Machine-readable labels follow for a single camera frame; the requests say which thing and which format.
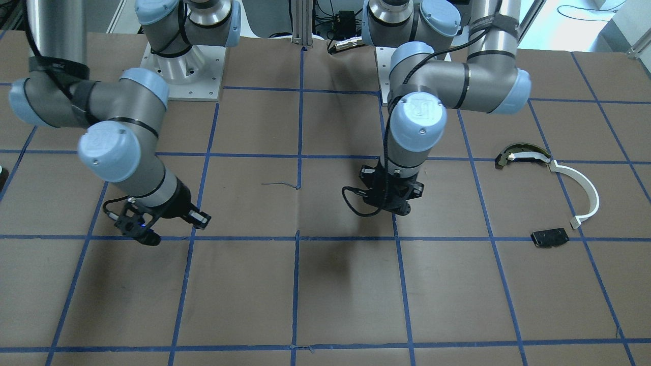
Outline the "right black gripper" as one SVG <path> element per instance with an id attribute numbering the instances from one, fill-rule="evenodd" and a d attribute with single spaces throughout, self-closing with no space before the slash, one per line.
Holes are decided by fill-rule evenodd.
<path id="1" fill-rule="evenodd" d="M 169 200 L 148 208 L 153 212 L 153 216 L 165 219 L 181 218 L 184 222 L 193 225 L 194 228 L 205 228 L 212 218 L 192 204 L 191 192 L 186 185 L 177 185 Z"/>

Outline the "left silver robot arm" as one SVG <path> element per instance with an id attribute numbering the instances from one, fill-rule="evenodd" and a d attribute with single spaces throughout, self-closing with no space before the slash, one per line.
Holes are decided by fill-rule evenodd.
<path id="1" fill-rule="evenodd" d="M 419 198 L 421 166 L 446 127 L 447 111 L 513 114 L 527 102 L 529 74 L 516 66 L 519 1 L 471 1 L 469 21 L 449 1 L 365 1 L 362 39 L 393 48 L 383 151 L 365 165 L 365 204 L 405 216 Z"/>

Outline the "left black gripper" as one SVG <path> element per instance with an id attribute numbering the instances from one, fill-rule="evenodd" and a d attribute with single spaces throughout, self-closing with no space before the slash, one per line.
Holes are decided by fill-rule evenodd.
<path id="1" fill-rule="evenodd" d="M 425 187 L 416 175 L 407 178 L 390 175 L 381 165 L 363 165 L 360 179 L 367 188 L 360 191 L 366 204 L 399 216 L 411 212 L 409 200 L 420 198 Z"/>

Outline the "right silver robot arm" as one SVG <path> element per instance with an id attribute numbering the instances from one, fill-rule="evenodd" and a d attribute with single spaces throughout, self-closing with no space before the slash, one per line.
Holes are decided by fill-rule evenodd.
<path id="1" fill-rule="evenodd" d="M 124 70 L 116 82 L 91 80 L 82 1 L 23 1 L 28 76 L 12 83 L 9 104 L 37 127 L 84 128 L 77 153 L 96 176 L 126 195 L 127 207 L 154 219 L 181 218 L 203 229 L 210 216 L 156 156 L 169 85 L 161 72 Z M 154 55 L 186 55 L 195 45 L 233 47 L 240 37 L 233 1 L 137 1 Z"/>

